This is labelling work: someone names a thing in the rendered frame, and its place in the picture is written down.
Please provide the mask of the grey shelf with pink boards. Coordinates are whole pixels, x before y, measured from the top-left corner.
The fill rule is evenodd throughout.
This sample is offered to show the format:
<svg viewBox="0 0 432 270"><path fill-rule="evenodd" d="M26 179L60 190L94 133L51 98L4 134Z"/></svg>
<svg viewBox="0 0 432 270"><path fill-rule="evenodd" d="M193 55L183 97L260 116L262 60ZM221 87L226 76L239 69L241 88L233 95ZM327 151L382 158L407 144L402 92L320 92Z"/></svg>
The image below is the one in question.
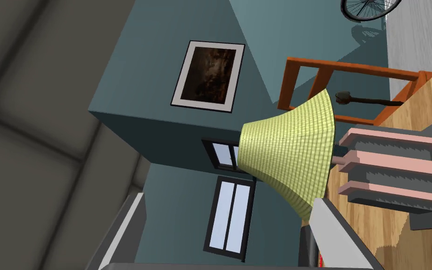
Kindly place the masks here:
<svg viewBox="0 0 432 270"><path fill-rule="evenodd" d="M407 212L411 230L432 229L432 124L423 131L356 126L339 142L348 148L338 193L351 203Z"/></svg>

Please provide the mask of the lamp with yellow checked shade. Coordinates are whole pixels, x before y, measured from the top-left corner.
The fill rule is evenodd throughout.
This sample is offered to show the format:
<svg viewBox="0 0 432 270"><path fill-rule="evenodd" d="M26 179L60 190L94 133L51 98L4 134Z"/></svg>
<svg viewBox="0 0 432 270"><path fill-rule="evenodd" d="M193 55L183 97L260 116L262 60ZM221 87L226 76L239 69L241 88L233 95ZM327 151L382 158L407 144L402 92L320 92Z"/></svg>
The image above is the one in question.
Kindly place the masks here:
<svg viewBox="0 0 432 270"><path fill-rule="evenodd" d="M238 167L267 183L308 221L325 195L333 156L348 149L335 142L335 118L326 90L281 115L243 124Z"/></svg>

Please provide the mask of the black framed window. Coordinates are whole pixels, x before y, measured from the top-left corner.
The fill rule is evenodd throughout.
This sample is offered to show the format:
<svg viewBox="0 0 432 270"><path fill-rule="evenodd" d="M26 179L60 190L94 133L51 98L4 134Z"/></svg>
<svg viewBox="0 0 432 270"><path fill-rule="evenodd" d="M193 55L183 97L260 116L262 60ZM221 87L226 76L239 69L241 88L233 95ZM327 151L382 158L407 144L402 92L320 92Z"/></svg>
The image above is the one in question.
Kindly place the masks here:
<svg viewBox="0 0 432 270"><path fill-rule="evenodd" d="M201 142L215 169L246 174L238 166L238 142L210 138L202 138Z"/></svg>
<svg viewBox="0 0 432 270"><path fill-rule="evenodd" d="M203 250L246 261L256 178L218 176Z"/></svg>

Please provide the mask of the black bicycle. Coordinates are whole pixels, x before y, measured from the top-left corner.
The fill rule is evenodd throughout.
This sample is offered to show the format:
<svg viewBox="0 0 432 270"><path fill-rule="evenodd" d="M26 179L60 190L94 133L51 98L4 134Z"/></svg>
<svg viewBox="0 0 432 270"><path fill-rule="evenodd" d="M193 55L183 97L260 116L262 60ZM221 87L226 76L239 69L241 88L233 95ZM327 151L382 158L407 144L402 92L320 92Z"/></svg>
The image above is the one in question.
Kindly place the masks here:
<svg viewBox="0 0 432 270"><path fill-rule="evenodd" d="M341 0L341 13L354 22L386 17L402 0Z"/></svg>

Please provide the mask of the dark picture in white frame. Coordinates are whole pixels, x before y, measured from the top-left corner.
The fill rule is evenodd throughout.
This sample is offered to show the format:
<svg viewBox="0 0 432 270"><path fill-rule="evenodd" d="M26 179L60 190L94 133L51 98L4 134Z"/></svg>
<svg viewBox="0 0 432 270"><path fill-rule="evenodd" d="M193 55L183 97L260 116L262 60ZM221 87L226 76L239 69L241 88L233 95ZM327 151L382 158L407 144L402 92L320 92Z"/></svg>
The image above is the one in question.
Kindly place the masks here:
<svg viewBox="0 0 432 270"><path fill-rule="evenodd" d="M232 113L245 47L191 40L171 105Z"/></svg>

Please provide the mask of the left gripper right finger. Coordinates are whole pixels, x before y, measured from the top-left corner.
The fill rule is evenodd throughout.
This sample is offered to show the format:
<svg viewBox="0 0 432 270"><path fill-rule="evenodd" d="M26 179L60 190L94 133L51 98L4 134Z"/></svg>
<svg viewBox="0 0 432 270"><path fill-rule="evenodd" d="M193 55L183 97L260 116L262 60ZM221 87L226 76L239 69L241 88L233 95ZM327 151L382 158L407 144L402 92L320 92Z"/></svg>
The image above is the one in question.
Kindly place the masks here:
<svg viewBox="0 0 432 270"><path fill-rule="evenodd" d="M315 198L309 225L327 268L384 270L329 199Z"/></svg>

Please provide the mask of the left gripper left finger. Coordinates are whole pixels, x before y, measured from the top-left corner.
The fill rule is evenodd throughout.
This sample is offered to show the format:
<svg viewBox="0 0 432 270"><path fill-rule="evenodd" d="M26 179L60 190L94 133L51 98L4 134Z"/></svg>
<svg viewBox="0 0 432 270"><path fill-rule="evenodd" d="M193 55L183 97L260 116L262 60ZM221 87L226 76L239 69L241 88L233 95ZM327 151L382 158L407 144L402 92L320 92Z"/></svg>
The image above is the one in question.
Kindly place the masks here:
<svg viewBox="0 0 432 270"><path fill-rule="evenodd" d="M138 270L135 257L146 217L144 193L130 194L86 270Z"/></svg>

